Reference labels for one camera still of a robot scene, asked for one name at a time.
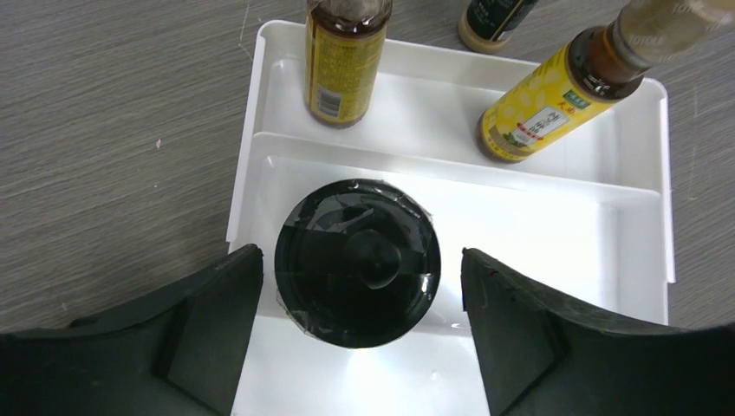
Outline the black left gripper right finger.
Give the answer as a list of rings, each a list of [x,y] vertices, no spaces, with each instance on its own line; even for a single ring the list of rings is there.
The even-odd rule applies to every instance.
[[[481,250],[461,265],[493,415],[731,415],[734,327],[635,319],[539,283]]]

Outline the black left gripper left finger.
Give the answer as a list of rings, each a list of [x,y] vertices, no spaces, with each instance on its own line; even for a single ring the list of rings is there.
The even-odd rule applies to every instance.
[[[4,415],[228,415],[263,287],[248,244],[66,328],[1,336]]]

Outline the taped black-lid grinder jar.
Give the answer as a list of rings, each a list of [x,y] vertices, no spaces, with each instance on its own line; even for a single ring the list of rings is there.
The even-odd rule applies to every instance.
[[[386,181],[344,179],[304,197],[274,253],[279,302],[306,334],[342,348],[399,339],[428,312],[441,277],[430,214]]]

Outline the yellow-label sauce bottle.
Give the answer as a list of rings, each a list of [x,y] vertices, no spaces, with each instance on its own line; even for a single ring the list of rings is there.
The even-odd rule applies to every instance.
[[[630,1],[606,26],[580,32],[478,119],[488,158],[528,159],[629,97],[653,67],[734,21],[732,1]]]

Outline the gold-cap yellow sauce bottle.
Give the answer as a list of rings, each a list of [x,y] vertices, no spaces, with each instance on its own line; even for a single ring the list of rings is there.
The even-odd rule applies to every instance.
[[[304,100],[324,125],[347,128],[368,111],[391,1],[306,3]]]

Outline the small black-cap spice bottle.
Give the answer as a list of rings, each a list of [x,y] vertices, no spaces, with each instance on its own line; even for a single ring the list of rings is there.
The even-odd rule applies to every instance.
[[[458,23],[458,33],[471,50],[495,54],[538,0],[472,0]]]

